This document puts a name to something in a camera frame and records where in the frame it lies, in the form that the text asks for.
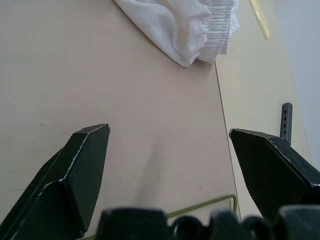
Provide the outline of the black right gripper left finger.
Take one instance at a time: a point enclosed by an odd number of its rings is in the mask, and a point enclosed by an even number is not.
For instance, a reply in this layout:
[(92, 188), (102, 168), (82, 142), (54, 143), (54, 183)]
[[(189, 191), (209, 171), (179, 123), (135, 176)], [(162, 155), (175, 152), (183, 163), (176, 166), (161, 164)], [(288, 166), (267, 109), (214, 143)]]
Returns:
[(98, 200), (110, 126), (74, 132), (38, 171), (0, 225), (2, 240), (77, 240)]

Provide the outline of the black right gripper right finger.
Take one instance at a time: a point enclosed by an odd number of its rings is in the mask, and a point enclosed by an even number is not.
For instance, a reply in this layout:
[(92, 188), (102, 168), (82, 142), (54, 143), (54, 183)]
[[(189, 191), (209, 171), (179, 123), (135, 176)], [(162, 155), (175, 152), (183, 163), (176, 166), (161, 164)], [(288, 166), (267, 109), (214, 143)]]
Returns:
[(285, 140), (263, 132), (229, 132), (245, 185), (264, 218), (288, 205), (319, 205), (320, 172)]

